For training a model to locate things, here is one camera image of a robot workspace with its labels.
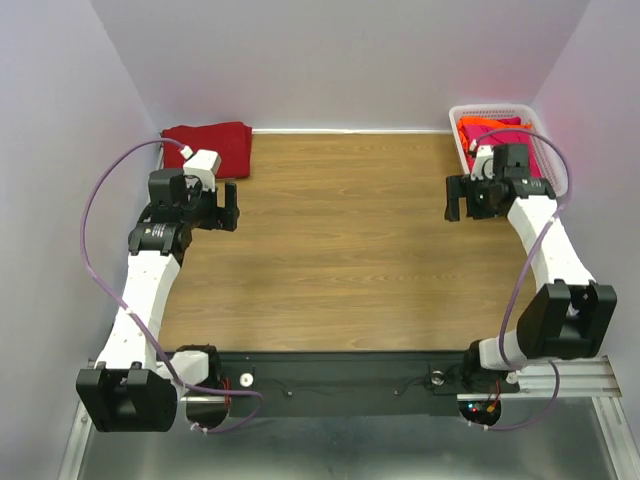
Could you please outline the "magenta t shirt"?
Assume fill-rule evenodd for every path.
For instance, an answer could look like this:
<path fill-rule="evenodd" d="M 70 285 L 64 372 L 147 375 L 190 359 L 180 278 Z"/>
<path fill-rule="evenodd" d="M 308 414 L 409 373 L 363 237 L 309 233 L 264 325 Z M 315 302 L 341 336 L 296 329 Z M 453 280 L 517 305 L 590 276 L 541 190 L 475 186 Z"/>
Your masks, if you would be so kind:
<path fill-rule="evenodd" d="M 523 123 L 520 117 L 508 117 L 508 118 L 498 119 L 497 121 L 507 124 L 507 127 L 500 130 L 493 130 L 493 131 L 499 131 L 499 133 L 485 138 L 482 141 L 482 145 L 496 146 L 496 145 L 510 144 L 510 143 L 525 144 L 529 149 L 529 167 L 531 170 L 531 175 L 533 177 L 541 177 L 541 172 L 537 165 L 533 145 L 531 143 L 531 137 L 527 134 L 517 133 L 517 132 L 502 133 L 502 130 L 505 130 L 509 127 L 531 130 L 532 124 Z M 465 157 L 466 157 L 466 163 L 469 169 L 471 169 L 473 167 L 474 158 L 470 152 L 468 154 L 465 154 Z"/>

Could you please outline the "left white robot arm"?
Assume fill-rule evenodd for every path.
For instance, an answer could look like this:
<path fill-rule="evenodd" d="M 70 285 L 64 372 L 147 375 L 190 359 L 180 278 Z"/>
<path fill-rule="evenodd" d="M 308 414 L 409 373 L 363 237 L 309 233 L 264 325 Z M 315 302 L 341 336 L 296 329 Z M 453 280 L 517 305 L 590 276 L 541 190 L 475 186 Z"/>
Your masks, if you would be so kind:
<path fill-rule="evenodd" d="M 193 230 L 236 229 L 237 187 L 225 183 L 219 203 L 212 173 L 161 169 L 150 174 L 148 191 L 128 235 L 127 279 L 111 333 L 94 365 L 76 379 L 94 427 L 104 433 L 166 432 L 189 386 L 228 384 L 215 347 L 183 346 L 168 355 L 158 335 Z"/>

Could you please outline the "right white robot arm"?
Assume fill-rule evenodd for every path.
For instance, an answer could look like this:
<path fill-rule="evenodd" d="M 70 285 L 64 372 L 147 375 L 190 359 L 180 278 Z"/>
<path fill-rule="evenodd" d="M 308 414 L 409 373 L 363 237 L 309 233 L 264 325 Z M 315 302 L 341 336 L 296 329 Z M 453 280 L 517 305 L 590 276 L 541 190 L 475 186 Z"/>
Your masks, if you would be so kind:
<path fill-rule="evenodd" d="M 491 372 L 506 375 L 532 360 L 595 357 L 617 305 L 611 285 L 597 282 L 579 259 L 560 215 L 569 197 L 531 173 L 522 143 L 470 144 L 475 162 L 466 175 L 446 179 L 444 217 L 474 220 L 504 217 L 527 254 L 523 275 L 532 274 L 536 294 L 514 328 L 476 340 L 466 350 L 461 378 L 471 383 Z"/>

